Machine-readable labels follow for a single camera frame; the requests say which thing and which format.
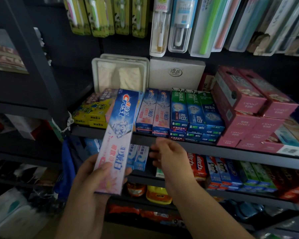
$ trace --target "person's left hand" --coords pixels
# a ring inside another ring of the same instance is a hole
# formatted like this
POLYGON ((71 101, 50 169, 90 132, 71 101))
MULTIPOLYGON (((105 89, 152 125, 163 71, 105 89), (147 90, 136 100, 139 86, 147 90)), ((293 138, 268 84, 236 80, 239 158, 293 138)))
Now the person's left hand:
MULTIPOLYGON (((98 155, 89 157, 80 167, 73 181, 55 239, 98 239, 101 236, 105 206, 110 197, 95 191, 111 171, 111 163, 94 169, 98 155)), ((127 168, 125 175, 132 172, 127 168)))

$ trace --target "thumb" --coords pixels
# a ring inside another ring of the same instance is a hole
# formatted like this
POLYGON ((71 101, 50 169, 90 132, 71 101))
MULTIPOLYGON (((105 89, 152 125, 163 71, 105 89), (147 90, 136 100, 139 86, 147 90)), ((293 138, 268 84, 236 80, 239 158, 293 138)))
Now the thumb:
POLYGON ((100 168, 94 170, 84 181, 84 190, 94 193, 100 183, 110 174, 111 168, 112 164, 106 162, 100 168))

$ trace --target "white string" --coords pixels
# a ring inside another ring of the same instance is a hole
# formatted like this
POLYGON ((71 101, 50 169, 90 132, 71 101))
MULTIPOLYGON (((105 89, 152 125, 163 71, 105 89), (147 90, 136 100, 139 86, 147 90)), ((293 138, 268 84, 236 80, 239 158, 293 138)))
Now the white string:
POLYGON ((55 127, 60 131, 60 132, 65 132, 66 130, 71 130, 71 124, 73 124, 74 123, 74 120, 73 120, 73 118, 72 118, 72 115, 71 115, 71 113, 70 112, 68 112, 69 113, 69 115, 70 115, 70 117, 68 118, 68 121, 67 121, 67 127, 64 129, 64 130, 61 130, 60 128, 59 128, 59 126, 55 123, 55 121, 53 120, 53 118, 52 118, 52 123, 55 125, 55 127))

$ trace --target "hand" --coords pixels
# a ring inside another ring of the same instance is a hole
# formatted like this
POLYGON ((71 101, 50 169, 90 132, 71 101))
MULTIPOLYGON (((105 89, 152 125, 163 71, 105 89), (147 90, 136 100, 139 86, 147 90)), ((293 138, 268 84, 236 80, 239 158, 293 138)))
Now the hand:
MULTIPOLYGON (((99 184, 111 171, 111 163, 94 169, 98 155, 89 157, 73 181, 67 205, 61 218, 56 239, 97 239, 101 237, 106 203, 110 195, 96 194, 99 184)), ((132 172, 127 168, 125 175, 132 172)))
POLYGON ((165 176, 165 187, 173 197, 193 181, 196 183, 185 149, 173 140, 156 138, 156 144, 151 146, 154 158, 153 165, 160 168, 165 176))

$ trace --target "pink box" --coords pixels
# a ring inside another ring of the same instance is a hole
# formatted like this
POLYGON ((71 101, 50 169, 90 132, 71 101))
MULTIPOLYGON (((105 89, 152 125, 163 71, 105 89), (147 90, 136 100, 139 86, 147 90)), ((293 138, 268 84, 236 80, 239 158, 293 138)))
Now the pink box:
POLYGON ((287 119, 298 107, 297 103, 255 72, 246 69, 238 69, 238 71, 267 98, 267 102, 260 111, 262 116, 287 119))
POLYGON ((273 133, 283 124, 284 121, 284 119, 260 117, 259 121, 254 126, 254 129, 273 133))
POLYGON ((220 98, 236 111, 257 113, 267 100, 233 67, 219 66, 215 80, 222 91, 220 98))
POLYGON ((223 132, 222 137, 224 139, 244 139, 244 137, 249 133, 247 129, 238 129, 235 127, 229 127, 223 132))
POLYGON ((259 121, 259 117, 253 113, 235 111, 225 98, 219 96, 221 90, 216 83, 211 93, 217 104, 217 108, 225 121, 226 127, 251 130, 259 121))
POLYGON ((239 141, 240 141, 240 139, 235 139, 235 138, 227 139, 227 138, 223 138, 221 136, 218 140, 217 146, 225 146, 225 147, 234 148, 239 143, 239 141))
POLYGON ((275 133, 272 133, 269 138, 262 142, 262 145, 258 148, 260 152, 276 153, 283 147, 282 142, 275 133))
POLYGON ((253 141, 253 142, 263 142, 265 141, 269 136, 271 135, 271 132, 267 131, 260 131, 255 128, 253 128, 244 138, 244 140, 253 141))
POLYGON ((253 140, 241 140, 239 144, 236 146, 236 148, 254 151, 260 148, 261 145, 262 143, 253 140))

